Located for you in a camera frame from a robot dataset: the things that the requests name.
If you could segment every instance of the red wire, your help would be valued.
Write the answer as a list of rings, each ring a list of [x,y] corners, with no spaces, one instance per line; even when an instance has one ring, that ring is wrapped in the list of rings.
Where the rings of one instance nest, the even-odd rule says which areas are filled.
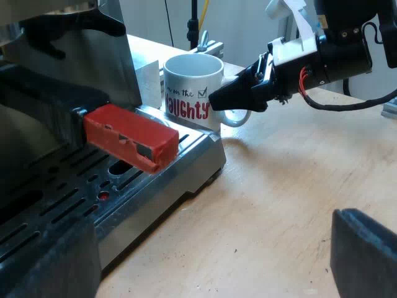
[[[305,79],[309,76],[309,73],[306,71],[306,67],[303,67],[300,71],[299,74],[299,93],[305,97],[307,96],[306,90],[305,90]]]

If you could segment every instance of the red plastic block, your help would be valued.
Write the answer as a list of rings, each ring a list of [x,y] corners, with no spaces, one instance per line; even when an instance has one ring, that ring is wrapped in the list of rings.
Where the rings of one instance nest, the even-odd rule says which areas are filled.
[[[113,104],[84,116],[84,129],[87,142],[148,173],[164,169],[178,153],[177,130]]]

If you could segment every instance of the white bracket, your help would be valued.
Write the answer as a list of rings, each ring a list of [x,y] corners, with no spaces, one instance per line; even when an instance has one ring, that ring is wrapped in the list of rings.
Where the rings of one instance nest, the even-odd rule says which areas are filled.
[[[305,7],[305,0],[272,0],[267,6],[266,13],[271,19],[293,14],[300,33],[300,38],[287,43],[283,43],[282,38],[272,42],[275,66],[317,52],[316,35],[302,14]]]

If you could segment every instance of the white mug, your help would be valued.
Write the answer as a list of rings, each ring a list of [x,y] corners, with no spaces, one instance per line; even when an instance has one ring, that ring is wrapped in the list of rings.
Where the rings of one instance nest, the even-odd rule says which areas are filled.
[[[172,57],[164,64],[166,113],[218,132],[221,123],[239,127],[247,122],[251,111],[241,120],[232,120],[225,111],[214,111],[208,96],[237,77],[225,77],[224,64],[206,54]]]

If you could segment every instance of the drip tray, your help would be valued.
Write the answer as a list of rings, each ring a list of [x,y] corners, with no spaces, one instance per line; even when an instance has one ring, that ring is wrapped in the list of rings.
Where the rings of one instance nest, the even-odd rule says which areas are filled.
[[[0,202],[0,271],[70,217],[92,217],[102,268],[186,192],[195,192],[225,164],[218,135],[142,107],[137,113],[179,131],[179,153],[164,171],[146,174],[106,152],[69,146],[7,181]]]

